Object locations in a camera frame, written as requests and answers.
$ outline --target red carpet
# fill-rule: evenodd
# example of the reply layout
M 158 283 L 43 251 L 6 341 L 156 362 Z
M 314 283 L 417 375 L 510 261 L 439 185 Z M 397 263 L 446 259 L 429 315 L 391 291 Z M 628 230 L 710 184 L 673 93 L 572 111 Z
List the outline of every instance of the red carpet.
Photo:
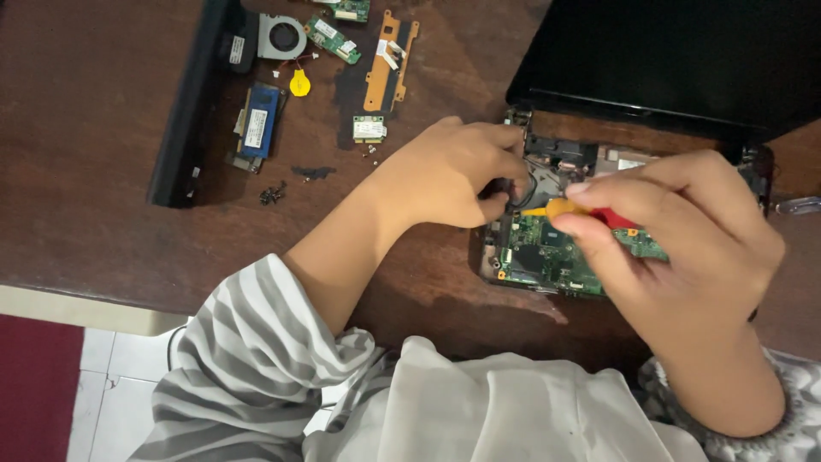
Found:
M 83 328 L 0 315 L 0 461 L 65 462 Z

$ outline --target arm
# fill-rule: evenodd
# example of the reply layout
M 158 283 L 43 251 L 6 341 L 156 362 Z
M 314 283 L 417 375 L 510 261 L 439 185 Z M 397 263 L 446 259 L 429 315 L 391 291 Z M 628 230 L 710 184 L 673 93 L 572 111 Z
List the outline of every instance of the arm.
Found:
M 735 169 L 718 153 L 679 155 L 574 185 L 567 195 L 644 225 L 670 256 L 636 259 L 590 217 L 555 220 L 654 351 L 681 407 L 730 437 L 776 427 L 785 391 L 747 318 L 784 242 Z
M 414 224 L 474 228 L 507 194 L 476 195 L 494 178 L 526 181 L 517 127 L 444 118 L 401 148 L 283 257 L 331 332 L 342 332 L 377 266 Z
M 473 227 L 507 201 L 476 194 L 496 177 L 524 178 L 518 128 L 433 125 L 360 184 L 281 260 L 224 280 L 180 342 L 181 367 L 152 397 L 154 429 L 131 460 L 301 460 L 320 388 L 379 351 L 363 330 L 341 334 L 393 243 L 422 221 Z

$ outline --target sleeve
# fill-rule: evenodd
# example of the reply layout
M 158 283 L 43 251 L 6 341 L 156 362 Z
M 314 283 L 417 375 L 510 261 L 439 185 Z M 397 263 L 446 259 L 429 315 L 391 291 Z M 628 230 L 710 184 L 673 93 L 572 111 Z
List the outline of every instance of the sleeve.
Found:
M 821 460 L 821 363 L 765 350 L 781 381 L 787 411 L 771 431 L 735 438 L 701 425 L 678 403 L 661 365 L 650 359 L 640 370 L 642 404 L 651 420 L 688 431 L 712 460 L 728 462 L 812 462 Z
M 334 339 L 274 255 L 224 280 L 177 352 L 181 366 L 157 384 L 154 429 L 132 461 L 302 460 L 320 389 L 381 354 L 364 330 Z

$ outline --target wooden table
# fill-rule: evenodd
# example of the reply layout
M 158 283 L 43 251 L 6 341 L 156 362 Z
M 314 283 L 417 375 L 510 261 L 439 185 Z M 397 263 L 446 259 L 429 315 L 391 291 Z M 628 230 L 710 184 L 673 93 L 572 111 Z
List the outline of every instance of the wooden table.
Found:
M 144 196 L 200 1 L 7 2 L 0 10 L 0 283 L 196 312 L 222 278 L 266 253 L 285 252 L 373 171 L 374 160 L 429 124 L 449 114 L 468 122 L 499 120 L 507 84 L 547 3 L 498 8 L 493 2 L 465 7 L 375 0 L 366 27 L 344 29 L 364 56 L 373 56 L 379 28 L 374 18 L 386 7 L 421 23 L 405 101 L 397 104 L 390 136 L 375 155 L 364 159 L 363 146 L 339 135 L 362 104 L 370 59 L 347 67 L 323 53 L 307 64 L 312 91 L 288 101 L 275 157 L 260 175 L 222 163 L 254 76 L 226 86 L 208 134 L 212 149 L 200 206 L 170 210 L 147 206 Z M 314 10 L 293 2 L 251 6 L 303 20 Z M 275 83 L 267 64 L 255 76 Z M 539 124 L 564 136 L 669 150 L 708 144 L 560 115 Z M 782 171 L 777 188 L 818 193 L 821 123 L 773 146 Z M 292 165 L 327 165 L 338 172 L 303 183 Z M 259 193 L 283 179 L 287 199 L 262 207 Z M 803 233 L 807 242 L 801 245 L 814 241 L 809 222 L 786 223 L 792 238 Z M 561 326 L 545 316 L 552 306 L 546 298 L 482 283 L 469 268 L 470 239 L 469 231 L 444 226 L 413 228 L 379 268 L 352 324 L 370 329 L 381 344 L 425 335 L 441 351 L 464 358 L 514 351 L 573 359 L 590 369 L 630 369 L 646 358 L 647 350 L 608 303 L 554 300 L 569 320 Z M 789 280 L 778 283 L 780 295 L 762 310 L 762 329 L 768 344 L 821 359 L 814 338 L 821 315 L 813 309 L 819 288 L 799 289 L 817 283 L 821 248 L 814 244 L 800 254 Z M 794 306 L 793 299 L 804 305 Z

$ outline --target small screws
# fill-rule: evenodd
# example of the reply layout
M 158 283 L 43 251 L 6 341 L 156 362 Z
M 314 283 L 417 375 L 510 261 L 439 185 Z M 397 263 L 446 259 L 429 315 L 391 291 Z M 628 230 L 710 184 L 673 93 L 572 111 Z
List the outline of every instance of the small screws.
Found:
M 269 187 L 265 191 L 262 191 L 259 194 L 259 203 L 263 206 L 266 206 L 273 202 L 274 204 L 277 203 L 280 199 L 285 196 L 285 187 L 288 186 L 287 183 L 283 180 L 279 187 Z

